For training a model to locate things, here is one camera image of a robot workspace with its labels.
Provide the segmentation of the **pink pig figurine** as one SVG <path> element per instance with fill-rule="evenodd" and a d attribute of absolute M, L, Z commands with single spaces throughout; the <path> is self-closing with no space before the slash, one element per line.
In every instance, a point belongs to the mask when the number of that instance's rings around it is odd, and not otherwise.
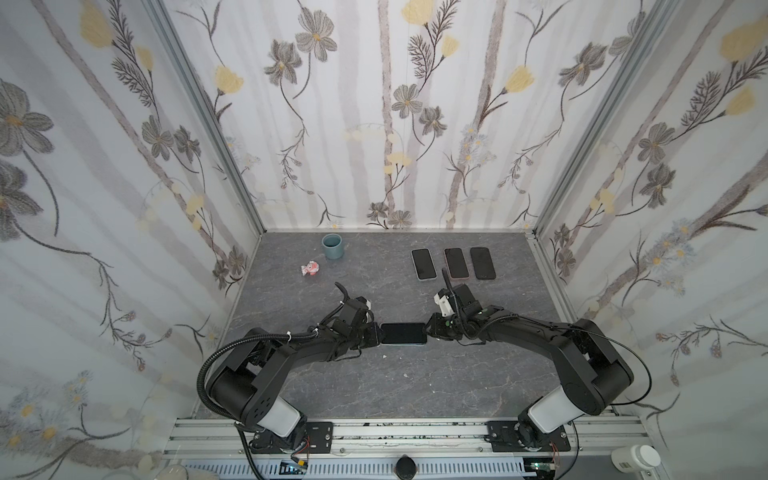
<path fill-rule="evenodd" d="M 314 276 L 320 270 L 320 265 L 316 261 L 309 261 L 307 264 L 301 266 L 301 273 L 303 276 Z"/>

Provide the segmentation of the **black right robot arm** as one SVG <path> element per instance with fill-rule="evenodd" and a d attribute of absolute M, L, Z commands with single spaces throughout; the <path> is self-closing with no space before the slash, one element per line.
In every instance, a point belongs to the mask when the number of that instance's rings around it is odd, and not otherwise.
<path fill-rule="evenodd" d="M 526 407 L 506 428 L 488 427 L 488 441 L 505 451 L 554 447 L 564 426 L 597 416 L 635 380 L 621 346 L 591 320 L 561 323 L 530 318 L 499 306 L 483 307 L 468 286 L 441 289 L 426 335 L 472 346 L 505 343 L 537 353 L 554 365 L 559 385 Z"/>

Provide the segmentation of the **teal ceramic cup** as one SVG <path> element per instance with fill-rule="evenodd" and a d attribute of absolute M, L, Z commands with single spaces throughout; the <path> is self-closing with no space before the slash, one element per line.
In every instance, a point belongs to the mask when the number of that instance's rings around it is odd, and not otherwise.
<path fill-rule="evenodd" d="M 344 256 L 344 241 L 339 234 L 326 234 L 322 238 L 321 244 L 327 260 L 339 260 Z"/>

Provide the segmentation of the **white cylinder device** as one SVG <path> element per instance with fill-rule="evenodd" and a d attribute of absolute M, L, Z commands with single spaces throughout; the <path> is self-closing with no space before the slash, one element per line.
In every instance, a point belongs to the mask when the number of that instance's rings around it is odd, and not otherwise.
<path fill-rule="evenodd" d="M 661 465 L 658 451 L 651 445 L 629 445 L 611 452 L 614 467 L 622 473 L 650 472 Z"/>

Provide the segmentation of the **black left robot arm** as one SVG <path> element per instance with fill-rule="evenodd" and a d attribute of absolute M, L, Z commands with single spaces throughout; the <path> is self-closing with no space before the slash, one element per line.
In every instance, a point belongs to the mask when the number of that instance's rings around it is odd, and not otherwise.
<path fill-rule="evenodd" d="M 289 373 L 310 363 L 347 360 L 350 352 L 360 354 L 380 344 L 370 302 L 350 296 L 340 283 L 335 287 L 342 300 L 306 332 L 253 328 L 220 347 L 200 367 L 198 397 L 208 410 L 233 421 L 256 479 L 263 475 L 248 433 L 264 433 L 272 446 L 291 454 L 310 447 L 306 415 L 280 396 Z"/>

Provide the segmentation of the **black knob on rail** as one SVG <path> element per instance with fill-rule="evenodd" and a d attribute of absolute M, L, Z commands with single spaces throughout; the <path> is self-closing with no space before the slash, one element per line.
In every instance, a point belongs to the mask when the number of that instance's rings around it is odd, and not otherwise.
<path fill-rule="evenodd" d="M 393 472 L 398 480 L 413 480 L 418 473 L 418 467 L 411 457 L 402 455 L 396 461 Z"/>

